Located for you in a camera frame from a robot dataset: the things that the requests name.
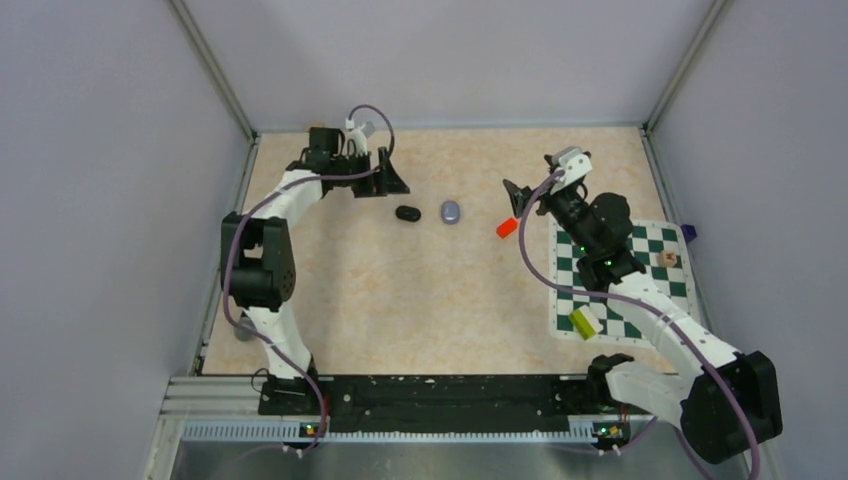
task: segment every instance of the small wooden block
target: small wooden block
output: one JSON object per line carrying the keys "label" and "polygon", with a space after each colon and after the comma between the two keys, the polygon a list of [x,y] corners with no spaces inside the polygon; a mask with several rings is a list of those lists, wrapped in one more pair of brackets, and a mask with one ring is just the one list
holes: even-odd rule
{"label": "small wooden block", "polygon": [[671,268],[677,265],[677,254],[668,250],[663,250],[657,255],[657,263],[661,267]]}

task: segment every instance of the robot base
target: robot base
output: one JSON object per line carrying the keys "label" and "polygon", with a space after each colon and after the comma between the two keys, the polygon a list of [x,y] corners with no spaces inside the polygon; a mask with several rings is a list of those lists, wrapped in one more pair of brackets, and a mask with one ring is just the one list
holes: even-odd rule
{"label": "robot base", "polygon": [[[310,377],[317,379],[318,372],[315,369],[315,361],[309,361],[307,372]],[[318,383],[322,390],[324,401],[327,401],[324,388]],[[318,415],[320,406],[315,392],[303,378],[277,378],[268,375],[262,384],[262,395],[259,397],[259,415]]]}

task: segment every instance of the yellow-green sponge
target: yellow-green sponge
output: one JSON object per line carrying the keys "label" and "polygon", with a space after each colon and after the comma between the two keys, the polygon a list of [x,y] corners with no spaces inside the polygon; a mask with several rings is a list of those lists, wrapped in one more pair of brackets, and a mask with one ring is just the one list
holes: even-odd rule
{"label": "yellow-green sponge", "polygon": [[603,330],[600,320],[589,310],[588,305],[583,305],[571,312],[568,319],[571,320],[571,324],[574,325],[574,329],[583,337],[583,340],[589,340]]}

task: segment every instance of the purple object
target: purple object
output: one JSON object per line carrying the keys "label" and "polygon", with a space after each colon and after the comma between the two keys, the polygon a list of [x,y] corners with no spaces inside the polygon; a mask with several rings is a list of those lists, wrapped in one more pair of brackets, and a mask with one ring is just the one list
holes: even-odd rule
{"label": "purple object", "polygon": [[680,229],[683,230],[683,240],[685,240],[687,244],[698,238],[698,232],[695,231],[694,225],[684,223],[680,226]]}

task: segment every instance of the aluminum frame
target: aluminum frame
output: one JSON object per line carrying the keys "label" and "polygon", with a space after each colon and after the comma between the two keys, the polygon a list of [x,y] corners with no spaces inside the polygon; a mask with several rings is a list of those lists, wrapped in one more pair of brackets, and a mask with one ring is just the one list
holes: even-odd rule
{"label": "aluminum frame", "polygon": [[[242,133],[252,141],[245,159],[245,167],[238,180],[238,190],[233,202],[233,209],[240,210],[243,207],[253,172],[253,166],[259,150],[259,132],[253,129],[250,121],[241,107],[230,83],[224,75],[220,64],[213,55],[208,43],[204,39],[199,27],[192,17],[188,7],[183,0],[167,0],[175,14],[180,26],[183,28],[189,43],[192,45],[198,60],[210,77],[216,92],[228,113],[238,123]],[[684,54],[675,73],[663,90],[662,95],[653,108],[651,115],[640,128],[643,147],[651,167],[651,172],[660,195],[660,201],[667,218],[675,223],[680,223],[681,215],[674,200],[672,190],[668,187],[662,158],[656,150],[653,142],[653,132],[662,121],[669,105],[674,101],[676,94],[685,84],[689,71],[697,64],[698,58],[715,27],[721,21],[733,0],[714,0],[689,48]],[[197,355],[193,358],[189,369],[192,375],[198,366],[198,358],[204,354],[207,341],[211,335],[212,326],[220,300],[220,291],[217,288],[217,275],[213,276],[205,309],[203,328],[198,339]],[[707,303],[701,297],[698,290],[699,303],[702,308],[704,321],[709,326],[710,315]],[[173,378],[163,400],[148,461],[144,470],[145,480],[167,480],[171,478],[171,471],[175,465],[177,450],[186,429],[187,422],[196,419],[205,420],[256,420],[267,419],[260,417],[257,413],[259,393],[253,388],[251,377],[247,376],[206,376],[206,377],[176,377]],[[609,416],[575,416],[574,421],[605,422],[614,420]],[[291,416],[282,417],[283,421],[309,421],[317,422],[317,416]],[[647,416],[633,416],[635,422],[647,422]],[[761,445],[764,460],[764,473],[770,473],[771,478],[780,480],[782,468],[779,468],[778,457],[773,448],[773,442]]]}

